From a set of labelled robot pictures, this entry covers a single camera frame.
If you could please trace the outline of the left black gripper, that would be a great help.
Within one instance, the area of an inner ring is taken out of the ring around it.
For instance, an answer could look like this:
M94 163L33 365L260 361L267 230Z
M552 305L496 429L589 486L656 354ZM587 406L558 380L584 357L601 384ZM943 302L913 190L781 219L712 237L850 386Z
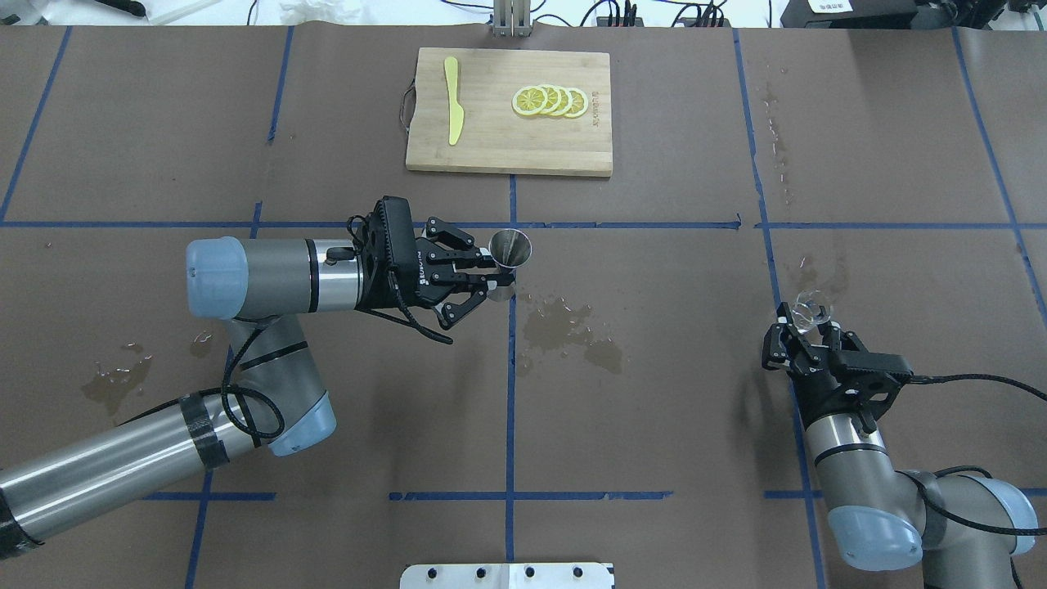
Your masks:
M400 299L407 307L430 307L421 302L420 264L416 228L409 216L366 216L357 228L357 260L362 274L357 310L378 312L394 309ZM462 268L496 268L490 251L455 224L430 217L424 225L426 271ZM516 275L432 275L429 302L441 329L452 329L461 318L486 301L490 291L515 284ZM450 295L465 294L463 302L448 302Z

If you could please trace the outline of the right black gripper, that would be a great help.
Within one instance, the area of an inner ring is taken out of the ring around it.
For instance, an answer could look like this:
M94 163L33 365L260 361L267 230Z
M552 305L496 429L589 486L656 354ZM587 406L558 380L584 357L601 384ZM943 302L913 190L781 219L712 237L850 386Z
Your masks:
M775 315L777 320L762 343L762 368L790 373L803 428L810 429L818 420L828 416L856 416L836 394L838 382L829 372L829 369L856 368L860 352L856 333L845 331L836 321L822 324L822 344L828 352L826 359L819 361L807 336L797 329L790 305L779 305Z

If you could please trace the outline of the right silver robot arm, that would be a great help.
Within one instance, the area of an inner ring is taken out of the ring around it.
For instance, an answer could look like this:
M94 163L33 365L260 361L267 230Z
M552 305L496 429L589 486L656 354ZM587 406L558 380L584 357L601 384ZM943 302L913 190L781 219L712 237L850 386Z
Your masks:
M927 588L1020 587L1013 558L1045 534L1028 496L973 465L899 470L879 433L905 385L957 376L914 373L901 355L870 352L834 321L818 332L814 344L790 305L778 305L762 366L792 381L841 558L871 573L920 566Z

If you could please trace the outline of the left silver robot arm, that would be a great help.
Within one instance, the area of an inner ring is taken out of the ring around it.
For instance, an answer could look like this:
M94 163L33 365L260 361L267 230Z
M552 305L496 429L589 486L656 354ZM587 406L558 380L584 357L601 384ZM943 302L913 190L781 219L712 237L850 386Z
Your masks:
M186 309L190 228L2 231L2 466L219 384L227 339ZM524 503L502 460L519 305L442 346L358 313L303 319L338 420L290 457L251 450L2 563L4 588L348 582L407 564L517 560Z

